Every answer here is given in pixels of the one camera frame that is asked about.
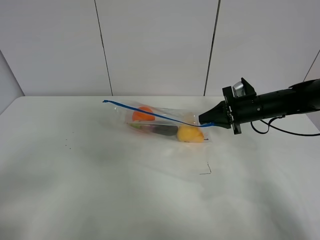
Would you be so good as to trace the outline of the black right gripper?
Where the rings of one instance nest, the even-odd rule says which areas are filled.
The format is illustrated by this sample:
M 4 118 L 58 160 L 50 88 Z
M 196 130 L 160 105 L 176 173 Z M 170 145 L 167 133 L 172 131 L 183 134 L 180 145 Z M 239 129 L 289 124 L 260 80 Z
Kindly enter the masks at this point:
M 198 116 L 201 125 L 211 125 L 230 129 L 235 135 L 241 134 L 241 124 L 252 120 L 252 114 L 257 111 L 256 96 L 235 98 L 231 86 L 222 89 L 225 101 Z

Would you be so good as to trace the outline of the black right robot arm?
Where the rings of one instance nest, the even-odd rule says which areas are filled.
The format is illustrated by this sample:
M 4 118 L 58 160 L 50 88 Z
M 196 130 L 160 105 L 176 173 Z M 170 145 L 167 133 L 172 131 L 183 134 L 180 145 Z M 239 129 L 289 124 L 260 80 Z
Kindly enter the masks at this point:
M 320 80 L 308 80 L 258 95 L 244 78 L 234 86 L 222 89 L 224 100 L 202 113 L 198 121 L 202 127 L 215 126 L 233 129 L 241 134 L 241 124 L 270 119 L 267 126 L 285 116 L 318 112 L 320 110 Z

